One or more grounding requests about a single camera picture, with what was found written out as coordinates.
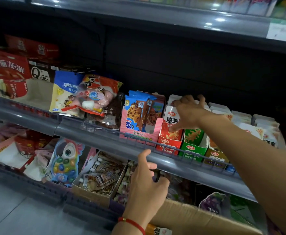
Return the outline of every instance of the brand logo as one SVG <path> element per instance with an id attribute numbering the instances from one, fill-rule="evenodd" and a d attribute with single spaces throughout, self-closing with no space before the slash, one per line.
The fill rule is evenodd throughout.
<path id="1" fill-rule="evenodd" d="M 194 150 L 195 149 L 195 147 L 193 147 L 191 145 L 187 145 L 186 148 L 189 149 L 189 150 Z"/>
<path id="2" fill-rule="evenodd" d="M 162 139 L 161 139 L 161 142 L 163 142 L 163 143 L 169 143 L 169 140 L 162 138 Z"/>

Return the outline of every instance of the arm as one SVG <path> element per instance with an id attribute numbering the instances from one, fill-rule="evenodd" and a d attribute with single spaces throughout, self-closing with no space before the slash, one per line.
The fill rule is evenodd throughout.
<path id="1" fill-rule="evenodd" d="M 168 194 L 169 180 L 160 177 L 158 182 L 153 182 L 155 163 L 147 162 L 146 156 L 150 149 L 138 155 L 138 166 L 131 177 L 131 186 L 128 202 L 123 213 L 123 218 L 128 218 L 139 224 L 144 230 L 163 205 Z M 111 235 L 142 235 L 141 231 L 127 222 L 119 222 L 114 227 Z"/>
<path id="2" fill-rule="evenodd" d="M 180 122 L 170 130 L 198 126 L 222 149 L 270 219 L 286 233 L 286 152 L 235 126 L 224 115 L 204 110 L 191 96 L 175 102 Z"/>

